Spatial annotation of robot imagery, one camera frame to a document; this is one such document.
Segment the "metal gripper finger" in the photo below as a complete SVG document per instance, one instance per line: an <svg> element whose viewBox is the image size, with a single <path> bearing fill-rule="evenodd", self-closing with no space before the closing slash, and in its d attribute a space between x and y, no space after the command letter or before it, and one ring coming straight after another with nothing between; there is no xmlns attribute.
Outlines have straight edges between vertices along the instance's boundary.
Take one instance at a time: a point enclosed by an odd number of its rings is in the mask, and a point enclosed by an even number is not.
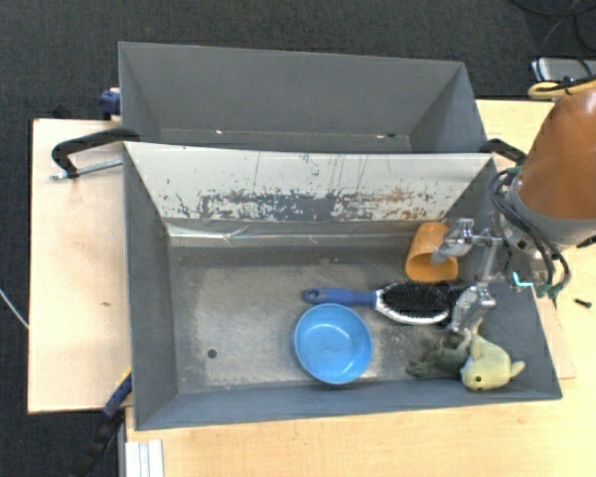
<svg viewBox="0 0 596 477"><path fill-rule="evenodd" d="M473 331L485 315L495 309L497 301L487 287L470 286L458 297L453 308L448 331L464 333Z"/></svg>
<svg viewBox="0 0 596 477"><path fill-rule="evenodd" d="M473 219L460 218L444 234L442 242L431 253L430 263L439 265L449 257L466 255L474 246L489 244L489 238L474 233Z"/></svg>

